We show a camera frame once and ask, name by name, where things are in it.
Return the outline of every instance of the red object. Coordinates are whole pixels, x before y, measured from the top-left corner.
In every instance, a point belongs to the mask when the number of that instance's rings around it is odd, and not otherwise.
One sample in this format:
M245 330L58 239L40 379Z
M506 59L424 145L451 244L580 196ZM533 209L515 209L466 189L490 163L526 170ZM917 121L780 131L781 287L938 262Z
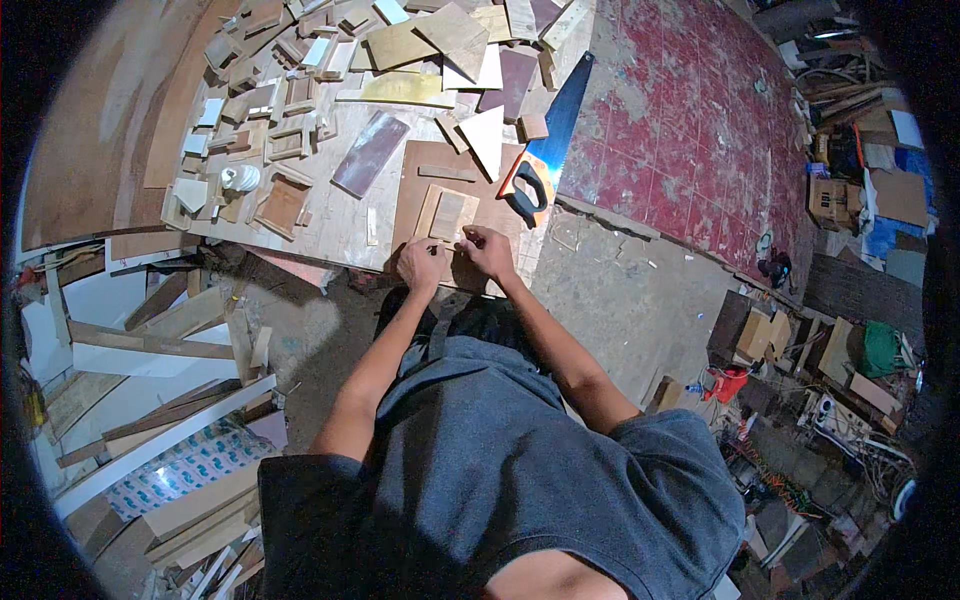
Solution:
M716 397L721 404L727 404L747 383L747 371L745 369L727 369L723 372L716 369L707 369L707 372L713 375L717 382L712 390L704 390L704 402L709 402Z

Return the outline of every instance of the green bag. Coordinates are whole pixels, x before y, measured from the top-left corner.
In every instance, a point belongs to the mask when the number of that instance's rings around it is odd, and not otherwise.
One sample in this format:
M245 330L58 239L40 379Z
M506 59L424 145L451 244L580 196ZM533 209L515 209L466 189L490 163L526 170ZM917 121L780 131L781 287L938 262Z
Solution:
M900 358L900 333L886 323L868 321L863 346L859 371L868 379L889 375L897 367L906 366Z

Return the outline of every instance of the saw handle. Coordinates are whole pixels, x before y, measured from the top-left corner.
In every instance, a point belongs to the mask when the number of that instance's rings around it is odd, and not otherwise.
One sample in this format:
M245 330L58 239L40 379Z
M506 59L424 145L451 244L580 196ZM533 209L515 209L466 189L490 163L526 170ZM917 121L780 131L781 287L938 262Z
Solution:
M542 173L538 172L537 166L541 167ZM549 180L547 183L544 183L543 180L547 175L546 165L543 164L543 161L524 152L517 159L513 170L504 181L503 188L500 190L499 197L507 201L507 204L523 218L523 221L526 222L527 227L530 229L540 224L542 215L538 215L538 213L546 210L553 201L551 194L551 192L553 192L553 185ZM531 202L530 197L527 196L523 190L514 185L514 178L521 178L533 186L534 191L537 192L536 204Z

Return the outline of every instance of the hand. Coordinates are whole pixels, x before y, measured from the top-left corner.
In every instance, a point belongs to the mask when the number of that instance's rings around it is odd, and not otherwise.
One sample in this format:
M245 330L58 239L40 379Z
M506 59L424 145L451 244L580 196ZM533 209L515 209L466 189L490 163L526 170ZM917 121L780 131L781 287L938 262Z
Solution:
M446 250L437 240L410 238L396 263L411 295L428 294L433 298L446 271Z
M515 275L514 254L506 235L476 225L464 225L464 234L466 238L457 242L456 248L465 252L484 275L497 285Z

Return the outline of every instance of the gray t-shirt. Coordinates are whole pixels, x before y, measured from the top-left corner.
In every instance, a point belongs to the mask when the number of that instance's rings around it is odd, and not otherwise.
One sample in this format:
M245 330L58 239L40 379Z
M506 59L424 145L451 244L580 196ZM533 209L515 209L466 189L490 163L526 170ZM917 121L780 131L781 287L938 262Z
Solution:
M405 357L365 468L342 456L259 471L269 597L476 597L512 559L564 550L636 598L701 598L743 502L704 421L667 411L609 436L564 413L512 349L447 338Z

